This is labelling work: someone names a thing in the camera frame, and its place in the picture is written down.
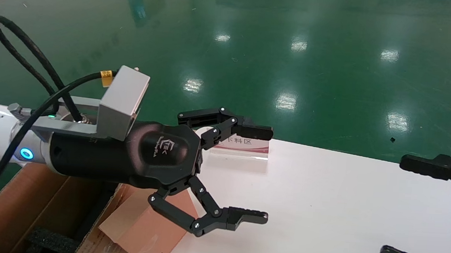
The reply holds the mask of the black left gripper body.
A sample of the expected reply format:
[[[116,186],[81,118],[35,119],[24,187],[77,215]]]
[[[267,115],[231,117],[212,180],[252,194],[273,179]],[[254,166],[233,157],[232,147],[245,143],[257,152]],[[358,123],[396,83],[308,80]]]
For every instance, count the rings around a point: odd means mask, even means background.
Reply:
[[[50,169],[65,176],[179,192],[200,171],[200,138],[186,125],[135,122],[124,141],[54,133]]]

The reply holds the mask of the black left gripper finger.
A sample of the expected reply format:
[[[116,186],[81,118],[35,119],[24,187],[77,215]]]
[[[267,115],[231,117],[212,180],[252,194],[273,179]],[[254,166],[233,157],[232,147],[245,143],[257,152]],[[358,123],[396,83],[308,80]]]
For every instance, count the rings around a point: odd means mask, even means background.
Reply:
[[[178,185],[176,190],[185,190],[185,188],[190,188],[204,208],[206,213],[203,217],[194,218],[167,202],[165,198],[171,195],[170,189],[159,188],[156,193],[148,197],[148,201],[154,211],[196,237],[201,237],[215,229],[234,232],[243,222],[250,224],[268,222],[266,212],[240,207],[220,208],[197,176],[190,177],[183,185]]]
[[[274,131],[271,127],[255,125],[250,119],[238,116],[226,108],[210,108],[180,112],[179,125],[193,128],[211,127],[201,134],[201,148],[211,149],[236,134],[243,138],[269,141]]]

